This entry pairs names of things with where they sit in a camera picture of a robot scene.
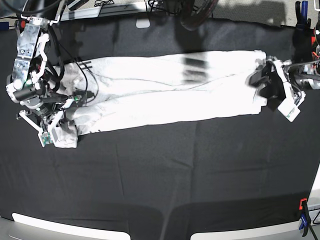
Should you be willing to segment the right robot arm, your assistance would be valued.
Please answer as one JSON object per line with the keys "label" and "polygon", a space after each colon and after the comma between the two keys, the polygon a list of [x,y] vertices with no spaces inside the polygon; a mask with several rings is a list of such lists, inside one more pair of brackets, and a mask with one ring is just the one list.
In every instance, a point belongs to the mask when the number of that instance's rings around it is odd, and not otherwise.
{"label": "right robot arm", "polygon": [[66,7],[64,0],[27,0],[22,8],[7,0],[4,6],[15,13],[17,31],[16,57],[8,76],[6,91],[10,99],[27,110],[17,118],[33,116],[39,126],[53,120],[64,122],[66,110],[84,107],[93,97],[89,79],[75,58],[72,63],[80,71],[80,87],[67,87],[66,66],[61,51],[63,46],[54,30]]}

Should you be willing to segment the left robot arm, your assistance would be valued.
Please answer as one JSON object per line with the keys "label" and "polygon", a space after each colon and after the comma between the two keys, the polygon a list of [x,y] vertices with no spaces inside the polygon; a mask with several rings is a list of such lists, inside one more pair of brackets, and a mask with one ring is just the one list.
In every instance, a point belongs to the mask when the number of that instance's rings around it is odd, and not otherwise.
{"label": "left robot arm", "polygon": [[248,78],[248,85],[273,108],[285,100],[298,106],[305,91],[320,88],[320,24],[311,28],[311,19],[300,20],[294,28],[293,46],[293,59],[269,55]]}

